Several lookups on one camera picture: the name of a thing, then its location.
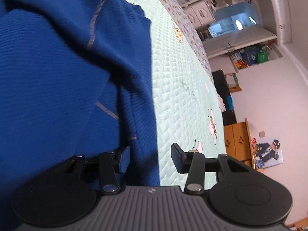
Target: circular pad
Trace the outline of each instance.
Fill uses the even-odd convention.
[[[95,191],[73,174],[44,175],[19,187],[13,209],[27,224],[59,227],[85,216],[94,206]]]
[[[255,173],[226,176],[212,187],[208,202],[222,218],[254,227],[284,222],[292,207],[291,194],[284,186]]]

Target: poster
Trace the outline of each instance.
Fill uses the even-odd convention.
[[[266,168],[283,163],[278,137],[253,138],[251,142],[257,168]]]

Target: white cabinet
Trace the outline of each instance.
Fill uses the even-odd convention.
[[[185,8],[184,11],[195,28],[215,21],[215,18],[205,1],[195,3]]]
[[[196,13],[201,25],[207,25],[215,21],[210,9],[205,1],[194,3],[192,9]]]
[[[191,21],[192,25],[197,28],[201,26],[201,22],[199,21],[196,13],[192,9],[192,7],[188,7],[185,10],[186,15],[188,16],[189,20]]]

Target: person in poster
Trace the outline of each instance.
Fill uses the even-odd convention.
[[[270,159],[279,159],[278,149],[280,148],[280,142],[278,140],[273,140],[271,144],[269,143],[257,143],[259,148],[256,154],[263,163],[266,163]]]

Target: bed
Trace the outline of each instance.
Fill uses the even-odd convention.
[[[202,145],[206,157],[225,153],[218,95],[202,43],[176,0],[127,0],[151,20],[152,91],[157,121],[160,182],[184,187],[186,175],[173,165],[170,146]],[[205,188],[216,183],[207,173]]]

